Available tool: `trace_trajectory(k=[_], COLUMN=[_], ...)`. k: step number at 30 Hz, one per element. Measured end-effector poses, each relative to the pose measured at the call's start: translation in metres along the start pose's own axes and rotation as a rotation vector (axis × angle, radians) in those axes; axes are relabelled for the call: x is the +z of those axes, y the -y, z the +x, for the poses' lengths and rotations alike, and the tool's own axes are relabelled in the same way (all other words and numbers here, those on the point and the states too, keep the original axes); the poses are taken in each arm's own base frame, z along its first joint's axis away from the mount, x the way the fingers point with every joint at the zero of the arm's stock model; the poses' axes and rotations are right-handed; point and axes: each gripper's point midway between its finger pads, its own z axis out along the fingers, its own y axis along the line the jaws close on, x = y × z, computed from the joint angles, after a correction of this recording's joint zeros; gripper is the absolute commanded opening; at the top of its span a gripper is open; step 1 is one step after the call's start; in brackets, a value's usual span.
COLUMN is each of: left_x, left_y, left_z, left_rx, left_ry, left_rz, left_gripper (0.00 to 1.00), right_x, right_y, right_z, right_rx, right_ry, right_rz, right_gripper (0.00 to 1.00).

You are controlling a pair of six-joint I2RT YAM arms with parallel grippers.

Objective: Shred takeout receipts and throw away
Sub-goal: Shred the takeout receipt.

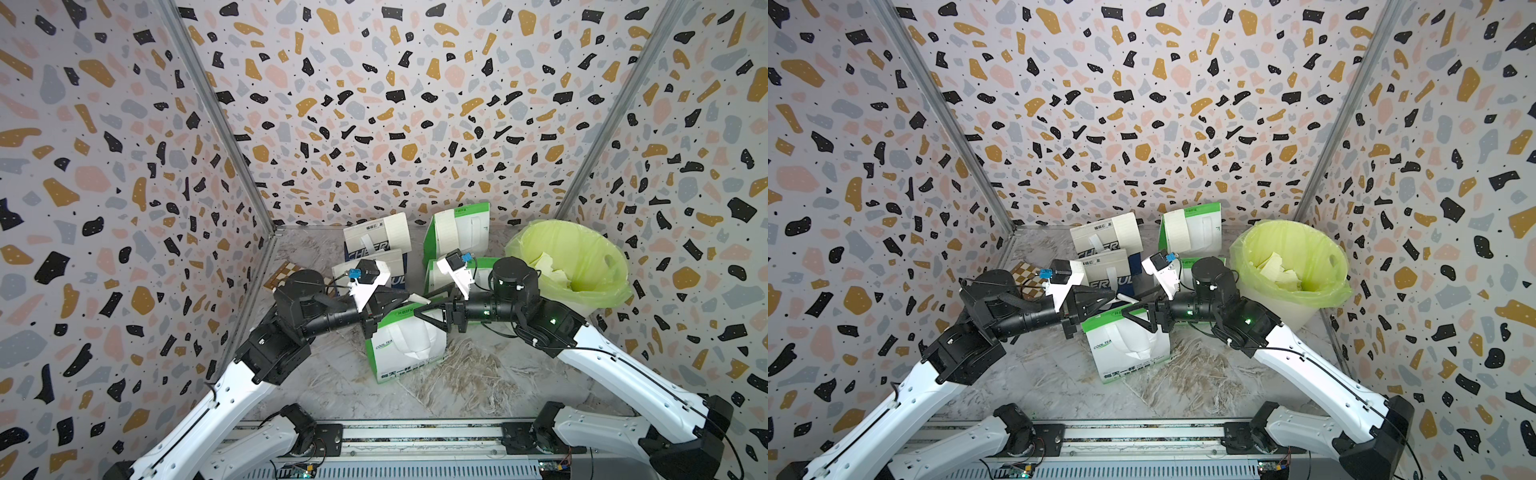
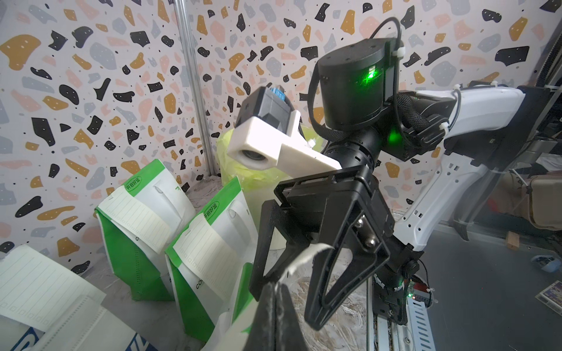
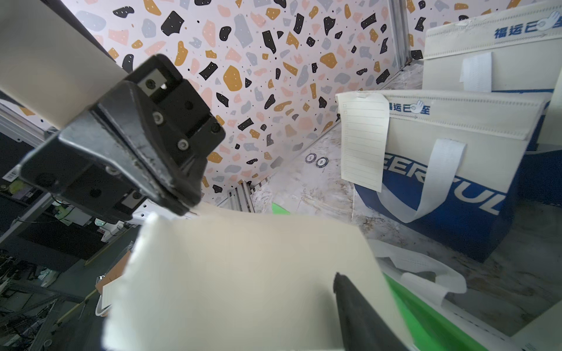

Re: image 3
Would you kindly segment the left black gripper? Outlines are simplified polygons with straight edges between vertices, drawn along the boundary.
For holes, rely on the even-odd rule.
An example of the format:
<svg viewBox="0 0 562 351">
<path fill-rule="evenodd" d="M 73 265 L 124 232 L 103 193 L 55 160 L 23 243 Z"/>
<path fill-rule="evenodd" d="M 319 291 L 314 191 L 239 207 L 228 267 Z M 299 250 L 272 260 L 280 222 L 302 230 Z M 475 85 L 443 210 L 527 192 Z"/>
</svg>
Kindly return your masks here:
<svg viewBox="0 0 562 351">
<path fill-rule="evenodd" d="M 132 219 L 133 195 L 182 216 L 200 203 L 224 139 L 200 94 L 158 54 L 28 153 L 19 175 L 113 224 Z"/>
</svg>

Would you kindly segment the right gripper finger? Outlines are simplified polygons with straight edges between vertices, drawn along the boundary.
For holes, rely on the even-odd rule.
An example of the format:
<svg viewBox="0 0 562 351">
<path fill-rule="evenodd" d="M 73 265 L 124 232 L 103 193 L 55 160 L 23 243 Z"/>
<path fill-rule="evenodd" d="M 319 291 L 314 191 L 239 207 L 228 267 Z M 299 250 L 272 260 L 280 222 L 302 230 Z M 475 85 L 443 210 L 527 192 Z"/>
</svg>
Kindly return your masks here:
<svg viewBox="0 0 562 351">
<path fill-rule="evenodd" d="M 336 273 L 333 292 L 344 350 L 408 350 L 346 275 Z"/>
</svg>

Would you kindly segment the green white bag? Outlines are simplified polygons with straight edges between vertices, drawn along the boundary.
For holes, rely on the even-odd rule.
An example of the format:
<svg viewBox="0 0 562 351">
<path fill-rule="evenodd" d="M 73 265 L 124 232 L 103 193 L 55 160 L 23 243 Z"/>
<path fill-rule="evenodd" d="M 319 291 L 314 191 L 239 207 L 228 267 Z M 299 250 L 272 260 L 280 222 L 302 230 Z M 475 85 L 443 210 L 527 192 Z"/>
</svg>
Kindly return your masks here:
<svg viewBox="0 0 562 351">
<path fill-rule="evenodd" d="M 561 305 L 508 337 L 446 301 L 465 279 L 427 255 L 381 241 L 375 256 L 412 337 L 413 350 L 560 350 Z"/>
</svg>

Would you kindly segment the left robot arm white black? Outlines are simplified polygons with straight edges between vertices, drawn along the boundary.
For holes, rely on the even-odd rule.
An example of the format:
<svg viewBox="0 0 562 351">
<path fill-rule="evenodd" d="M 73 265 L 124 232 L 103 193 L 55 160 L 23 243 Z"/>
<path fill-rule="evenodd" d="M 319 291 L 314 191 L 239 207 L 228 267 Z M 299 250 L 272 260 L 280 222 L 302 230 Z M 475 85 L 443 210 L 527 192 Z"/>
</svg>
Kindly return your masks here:
<svg viewBox="0 0 562 351">
<path fill-rule="evenodd" d="M 1 91 L 56 129 L 20 177 L 111 223 L 132 219 L 134 194 L 180 216 L 196 207 L 225 138 L 168 57 L 123 70 L 60 1 L 1 3 Z"/>
</svg>

